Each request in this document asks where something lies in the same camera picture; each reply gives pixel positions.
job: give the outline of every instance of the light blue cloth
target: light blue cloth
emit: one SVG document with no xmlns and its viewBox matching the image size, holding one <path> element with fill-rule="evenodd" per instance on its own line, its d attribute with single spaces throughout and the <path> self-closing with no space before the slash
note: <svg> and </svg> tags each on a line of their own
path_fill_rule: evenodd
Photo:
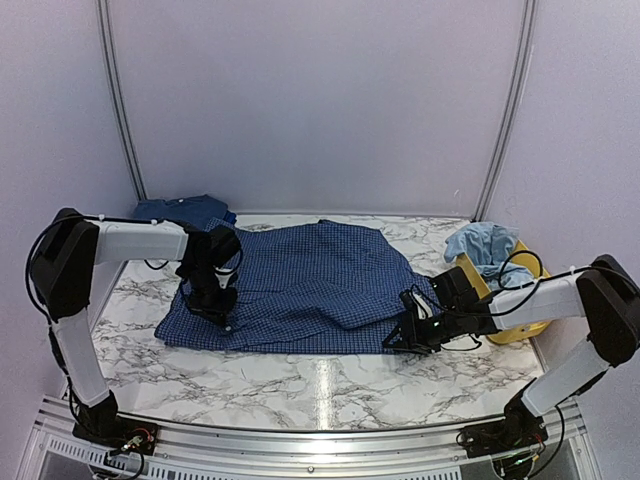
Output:
<svg viewBox="0 0 640 480">
<path fill-rule="evenodd" d="M 446 242 L 444 259 L 447 262 L 453 262 L 458 255 L 466 253 L 487 286 L 491 290 L 498 290 L 498 274 L 518 243 L 518 229 L 492 222 L 470 223 L 447 238 Z M 517 287 L 531 280 L 531 272 L 514 263 L 509 263 L 502 275 L 505 287 Z"/>
</svg>

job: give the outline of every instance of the metal track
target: metal track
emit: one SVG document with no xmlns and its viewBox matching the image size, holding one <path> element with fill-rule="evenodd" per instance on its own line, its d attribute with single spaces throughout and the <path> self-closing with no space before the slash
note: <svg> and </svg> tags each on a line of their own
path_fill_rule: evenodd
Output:
<svg viewBox="0 0 640 480">
<path fill-rule="evenodd" d="M 511 76 L 511 86 L 509 87 L 509 96 L 502 116 L 502 124 L 498 133 L 498 139 L 493 150 L 489 171 L 482 187 L 482 193 L 478 200 L 473 221 L 481 221 L 484 219 L 489 208 L 489 203 L 495 190 L 498 176 L 504 162 L 509 137 L 513 129 L 513 123 L 516 112 L 520 104 L 520 99 L 524 92 L 526 83 L 529 59 L 531 56 L 531 45 L 533 41 L 533 32 L 535 28 L 535 20 L 537 13 L 537 0 L 526 0 L 522 14 L 522 26 L 520 29 L 520 38 L 518 40 L 518 50 L 516 53 L 516 62 L 513 67 Z"/>
<path fill-rule="evenodd" d="M 563 412 L 566 438 L 584 434 L 584 423 L 575 402 L 566 403 Z M 449 480 L 444 474 L 453 472 L 452 478 L 455 479 L 455 472 L 460 466 L 488 460 L 488 457 L 470 460 L 456 444 L 461 427 L 484 420 L 487 418 L 401 430 L 283 432 L 198 426 L 154 419 L 160 425 L 158 445 L 154 456 L 147 459 L 145 475 L 141 478 L 188 479 L 188 476 L 180 477 L 178 474 L 190 472 L 198 480 L 419 480 L 422 477 L 428 479 L 435 472 Z M 553 444 L 560 434 L 559 417 L 553 413 L 545 416 L 545 421 L 550 434 L 548 443 Z M 57 440 L 62 444 L 75 442 L 72 446 L 85 450 L 90 447 L 97 464 L 101 461 L 100 454 L 106 451 L 106 448 L 90 446 L 72 437 L 73 419 L 67 402 L 63 400 L 45 398 L 34 428 L 39 434 L 46 435 L 38 440 L 40 442 Z M 28 451 L 37 453 L 39 450 L 31 448 Z"/>
<path fill-rule="evenodd" d="M 116 115 L 118 132 L 124 149 L 127 168 L 135 189 L 138 200 L 146 200 L 147 192 L 142 180 L 142 173 L 136 156 L 136 149 L 133 145 L 133 137 L 129 129 L 129 121 L 127 120 L 127 112 L 124 105 L 124 97 L 122 95 L 122 87 L 120 85 L 120 75 L 118 74 L 118 65 L 116 63 L 116 52 L 113 43 L 113 32 L 111 30 L 111 15 L 109 13 L 108 0 L 96 0 L 98 9 L 98 25 L 100 27 L 100 41 L 102 42 L 102 53 L 109 83 L 109 91 L 111 92 L 111 100 Z"/>
</svg>

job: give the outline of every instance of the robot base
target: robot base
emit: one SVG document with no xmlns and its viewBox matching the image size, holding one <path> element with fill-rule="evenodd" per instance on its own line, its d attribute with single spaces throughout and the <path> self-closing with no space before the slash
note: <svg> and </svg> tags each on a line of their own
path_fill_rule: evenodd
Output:
<svg viewBox="0 0 640 480">
<path fill-rule="evenodd" d="M 117 417 L 119 426 L 122 427 L 123 432 L 128 432 L 128 437 L 126 440 L 123 438 L 101 438 L 89 433 L 84 427 L 78 425 L 77 423 L 73 427 L 73 436 L 79 438 L 81 440 L 86 440 L 91 443 L 95 443 L 98 445 L 104 445 L 105 447 L 110 448 L 120 448 L 123 444 L 125 444 L 128 440 L 130 440 L 134 434 L 138 433 L 149 433 L 151 436 L 150 440 L 145 441 L 142 445 L 140 445 L 140 452 L 144 455 L 153 455 L 153 452 L 156 448 L 156 443 L 158 441 L 158 425 L 151 422 L 145 422 L 143 420 L 131 419 L 131 418 L 123 418 Z"/>
</svg>

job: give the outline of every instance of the vertical metal bar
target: vertical metal bar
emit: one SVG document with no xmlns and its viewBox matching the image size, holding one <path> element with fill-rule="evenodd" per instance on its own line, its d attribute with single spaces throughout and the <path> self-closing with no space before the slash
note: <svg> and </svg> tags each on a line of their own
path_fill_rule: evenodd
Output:
<svg viewBox="0 0 640 480">
<path fill-rule="evenodd" d="M 522 26 L 520 29 L 520 38 L 518 40 L 518 50 L 516 53 L 516 62 L 513 67 L 511 76 L 511 86 L 509 87 L 509 96 L 502 116 L 502 124 L 496 140 L 496 146 L 493 150 L 489 171 L 478 199 L 473 221 L 481 221 L 484 219 L 489 208 L 489 203 L 495 190 L 498 176 L 504 162 L 504 157 L 509 144 L 509 137 L 513 129 L 513 123 L 520 104 L 520 99 L 524 91 L 524 84 L 527 76 L 527 67 L 531 55 L 531 45 L 533 40 L 533 31 L 535 27 L 535 19 L 537 13 L 537 0 L 526 0 L 522 13 Z"/>
<path fill-rule="evenodd" d="M 108 0 L 96 0 L 98 8 L 98 25 L 100 27 L 100 40 L 102 42 L 102 53 L 109 83 L 109 91 L 111 92 L 111 101 L 116 115 L 116 123 L 120 140 L 124 149 L 127 168 L 133 183 L 138 200 L 145 200 L 147 192 L 142 180 L 140 164 L 136 156 L 136 150 L 133 144 L 133 137 L 129 129 L 129 121 L 127 120 L 127 112 L 124 105 L 124 97 L 122 95 L 122 87 L 120 85 L 120 76 L 118 75 L 118 65 L 116 63 L 115 47 L 113 42 L 113 32 L 111 29 L 111 15 L 109 13 Z"/>
</svg>

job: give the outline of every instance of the crumpled fabric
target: crumpled fabric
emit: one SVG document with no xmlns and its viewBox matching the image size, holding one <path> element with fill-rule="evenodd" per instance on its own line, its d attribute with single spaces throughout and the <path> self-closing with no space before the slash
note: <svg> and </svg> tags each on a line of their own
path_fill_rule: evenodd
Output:
<svg viewBox="0 0 640 480">
<path fill-rule="evenodd" d="M 498 290 L 498 274 L 518 243 L 518 229 L 493 222 L 476 222 L 462 227 L 447 238 L 444 259 L 453 262 L 466 253 L 491 290 Z M 533 280 L 531 272 L 521 265 L 509 263 L 502 275 L 505 287 L 517 287 Z"/>
<path fill-rule="evenodd" d="M 207 230 L 226 225 L 212 219 Z M 326 220 L 262 232 L 234 228 L 244 260 L 229 331 L 192 314 L 178 292 L 155 336 L 167 345 L 266 353 L 392 353 L 382 347 L 417 285 L 429 279 L 382 233 Z M 185 286 L 188 295 L 189 287 Z"/>
</svg>

